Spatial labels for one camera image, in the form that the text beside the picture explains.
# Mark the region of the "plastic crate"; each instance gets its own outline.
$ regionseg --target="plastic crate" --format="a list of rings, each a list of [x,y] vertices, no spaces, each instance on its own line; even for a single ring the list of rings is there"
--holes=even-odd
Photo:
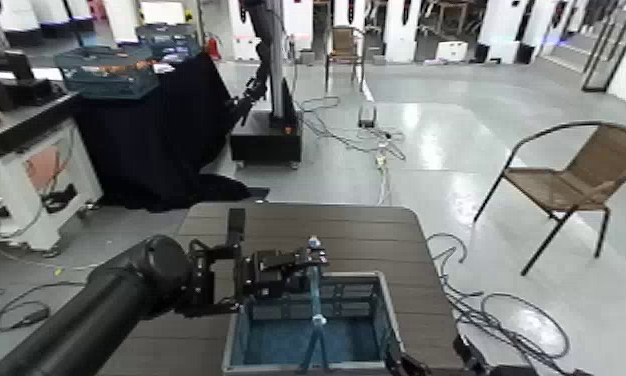
[[[185,60],[201,52],[193,25],[142,25],[136,28],[136,35],[141,44],[152,50],[156,59],[177,55],[179,60]]]
[[[388,346],[403,349],[385,278],[380,272],[325,273],[320,287],[323,335],[329,366],[337,375],[385,373]],[[229,324],[225,376],[289,374],[305,358],[313,324],[310,294],[250,301]],[[309,371],[320,371],[320,346]]]
[[[66,88],[91,99],[139,99],[159,84],[146,47],[78,48],[54,57]]]

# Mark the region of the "brown chair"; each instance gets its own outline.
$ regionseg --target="brown chair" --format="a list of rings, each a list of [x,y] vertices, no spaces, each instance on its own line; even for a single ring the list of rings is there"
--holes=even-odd
[[[355,71],[357,64],[360,64],[361,78],[360,78],[360,91],[362,91],[362,83],[364,82],[364,56],[366,55],[366,41],[362,43],[364,49],[360,54],[358,52],[357,44],[355,43],[356,36],[364,38],[364,32],[358,28],[352,26],[335,26],[329,33],[332,38],[332,51],[327,54],[325,59],[325,91],[329,88],[329,64],[334,61],[348,62],[353,65],[353,71],[350,75],[350,82],[355,80]]]
[[[518,149],[524,144],[555,131],[575,127],[596,127],[596,130],[564,170],[509,167]],[[474,222],[479,219],[502,178],[507,179],[557,222],[556,227],[525,265],[521,275],[530,271],[565,222],[579,210],[604,212],[595,250],[595,257],[598,258],[610,215],[605,203],[626,182],[626,127],[600,121],[575,122],[558,125],[521,140],[511,151],[500,176],[474,216]],[[558,212],[565,214],[558,217],[554,214]]]

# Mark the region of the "gray tabletop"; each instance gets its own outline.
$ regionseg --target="gray tabletop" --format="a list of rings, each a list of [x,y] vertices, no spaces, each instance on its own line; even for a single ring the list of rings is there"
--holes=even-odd
[[[3,133],[10,128],[16,127],[20,123],[34,116],[37,116],[55,106],[63,104],[77,97],[78,95],[79,93],[77,92],[69,92],[57,99],[45,103],[42,106],[23,106],[12,111],[3,112],[0,114],[0,133]]]
[[[458,334],[416,215],[403,208],[290,204],[199,204],[178,231],[183,245],[225,241],[229,208],[246,209],[244,253],[294,250],[317,235],[328,271],[384,273],[407,352],[432,368],[459,370]],[[216,296],[231,295],[231,262],[215,264]],[[168,314],[142,322],[101,375],[221,375],[229,316],[185,319]]]

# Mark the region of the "robotic arm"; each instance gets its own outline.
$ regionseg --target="robotic arm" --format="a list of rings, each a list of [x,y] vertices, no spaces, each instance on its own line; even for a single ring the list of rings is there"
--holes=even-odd
[[[241,254],[242,209],[229,214],[225,245],[146,239],[96,268],[86,287],[0,360],[0,376],[95,375],[141,319],[171,310],[186,317],[237,311],[246,299],[308,289],[304,269],[327,263],[322,248]],[[214,300],[212,264],[233,259],[234,296]]]
[[[271,32],[273,14],[266,8],[266,0],[241,0],[246,10],[250,14],[252,27],[255,36],[260,38],[257,45],[257,56],[259,56],[259,67],[255,77],[251,78],[243,92],[243,97],[234,99],[231,113],[232,124],[243,119],[241,125],[245,125],[248,113],[252,106],[266,94],[266,82],[271,74],[271,45],[273,44],[273,34]]]

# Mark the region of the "black robotic arm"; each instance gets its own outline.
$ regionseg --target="black robotic arm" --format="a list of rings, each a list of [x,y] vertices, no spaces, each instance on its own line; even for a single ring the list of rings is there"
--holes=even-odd
[[[185,317],[237,311],[246,299],[308,290],[304,269],[327,263],[324,249],[241,251],[245,212],[230,211],[227,244],[192,241],[189,252],[158,235],[108,260],[86,287],[0,360],[0,376],[95,375],[140,320],[171,310]],[[234,261],[234,295],[216,302],[212,264]]]

